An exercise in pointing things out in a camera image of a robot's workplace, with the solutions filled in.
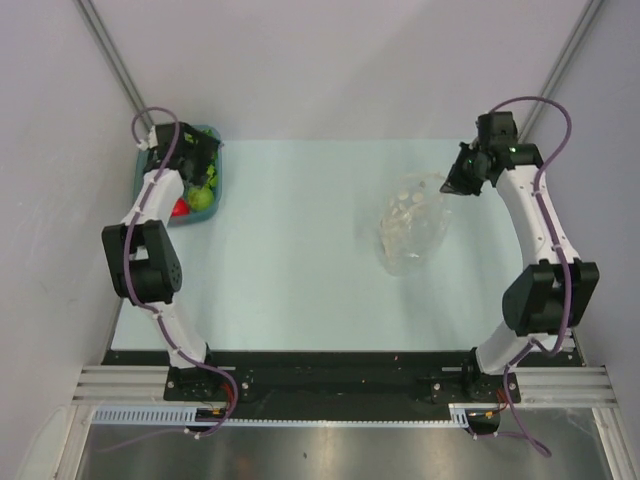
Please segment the red fake tomato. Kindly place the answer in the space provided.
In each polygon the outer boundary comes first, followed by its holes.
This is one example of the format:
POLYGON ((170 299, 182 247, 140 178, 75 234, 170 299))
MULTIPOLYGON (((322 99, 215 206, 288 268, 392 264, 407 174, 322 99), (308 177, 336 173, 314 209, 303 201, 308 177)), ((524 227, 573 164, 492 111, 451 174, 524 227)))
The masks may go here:
POLYGON ((183 198, 179 198, 172 209, 171 217, 183 217, 188 216, 190 208, 187 202, 183 198))

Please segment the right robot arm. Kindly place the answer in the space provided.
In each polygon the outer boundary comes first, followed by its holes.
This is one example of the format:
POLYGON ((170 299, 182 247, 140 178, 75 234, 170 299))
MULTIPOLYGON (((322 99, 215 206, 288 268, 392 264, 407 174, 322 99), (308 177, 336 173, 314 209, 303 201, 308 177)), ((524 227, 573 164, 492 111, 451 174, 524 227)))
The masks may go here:
POLYGON ((547 357, 560 352, 600 274, 568 240, 546 186, 547 163, 536 145, 520 142, 512 113, 492 110, 477 118, 476 128, 476 138, 461 144, 440 191, 478 196, 490 184, 510 215, 523 262, 502 296, 502 322, 463 368, 463 393, 484 401, 497 380, 508 385, 510 370, 532 350, 547 357))

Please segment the green fake pepper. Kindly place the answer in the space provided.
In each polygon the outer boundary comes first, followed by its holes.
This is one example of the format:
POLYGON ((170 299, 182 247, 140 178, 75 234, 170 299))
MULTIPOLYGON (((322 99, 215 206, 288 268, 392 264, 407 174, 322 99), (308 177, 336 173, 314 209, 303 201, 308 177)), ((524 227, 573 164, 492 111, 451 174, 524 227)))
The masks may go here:
POLYGON ((186 201, 191 211, 202 212, 214 204, 215 194, 207 186, 192 187, 187 192, 186 201))

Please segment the clear polka dot zip bag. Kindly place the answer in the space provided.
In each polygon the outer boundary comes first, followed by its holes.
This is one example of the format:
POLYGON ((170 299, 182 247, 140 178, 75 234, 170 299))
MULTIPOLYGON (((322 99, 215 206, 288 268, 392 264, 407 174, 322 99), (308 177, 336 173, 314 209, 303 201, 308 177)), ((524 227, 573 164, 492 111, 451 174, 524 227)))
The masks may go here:
POLYGON ((417 273, 440 249, 451 221, 444 176, 414 171, 353 185, 354 240, 394 277, 417 273))

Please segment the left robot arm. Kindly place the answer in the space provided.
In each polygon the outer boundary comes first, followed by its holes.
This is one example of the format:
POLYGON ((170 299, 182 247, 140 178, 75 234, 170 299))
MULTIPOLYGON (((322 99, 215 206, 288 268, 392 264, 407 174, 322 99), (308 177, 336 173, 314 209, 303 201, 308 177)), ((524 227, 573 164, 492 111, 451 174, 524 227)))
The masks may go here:
POLYGON ((147 154, 142 185, 127 215, 101 240, 116 294, 147 314, 169 357, 163 399, 208 402, 224 382, 209 368, 207 342, 186 318, 177 294, 183 273, 167 232, 185 188, 204 187, 220 142, 184 122, 157 124, 138 148, 147 154))

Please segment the green fake lettuce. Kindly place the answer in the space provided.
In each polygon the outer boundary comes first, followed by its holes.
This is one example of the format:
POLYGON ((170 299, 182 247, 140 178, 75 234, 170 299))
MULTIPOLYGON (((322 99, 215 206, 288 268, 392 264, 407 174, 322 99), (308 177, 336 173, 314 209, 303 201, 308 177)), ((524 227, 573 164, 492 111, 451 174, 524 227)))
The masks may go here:
POLYGON ((205 136, 205 150, 208 154, 208 159, 211 165, 215 165, 218 159, 219 150, 222 146, 221 139, 218 133, 212 128, 205 128, 202 130, 205 136))

